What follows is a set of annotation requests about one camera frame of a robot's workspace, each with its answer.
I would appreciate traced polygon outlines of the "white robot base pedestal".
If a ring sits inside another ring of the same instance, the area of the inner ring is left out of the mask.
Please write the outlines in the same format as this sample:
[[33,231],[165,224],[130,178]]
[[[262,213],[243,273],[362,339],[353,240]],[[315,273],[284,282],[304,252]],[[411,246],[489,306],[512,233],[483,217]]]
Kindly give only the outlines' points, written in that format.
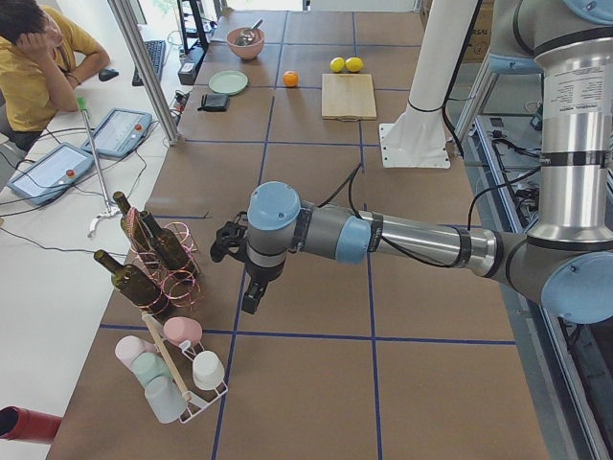
[[431,3],[406,109],[392,124],[379,126],[382,166],[448,169],[443,122],[447,92],[465,40],[470,37],[478,0]]

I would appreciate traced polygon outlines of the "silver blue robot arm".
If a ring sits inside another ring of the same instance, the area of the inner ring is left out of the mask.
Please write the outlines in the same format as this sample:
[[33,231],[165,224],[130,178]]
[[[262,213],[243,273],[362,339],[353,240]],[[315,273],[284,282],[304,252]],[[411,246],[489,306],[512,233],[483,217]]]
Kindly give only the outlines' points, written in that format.
[[608,1],[499,1],[495,66],[542,72],[538,220],[526,233],[430,225],[302,200],[290,186],[251,195],[238,258],[250,282],[240,302],[258,308],[290,252],[344,264],[370,252],[466,268],[577,324],[612,314],[612,232],[605,223],[612,159],[612,5]]

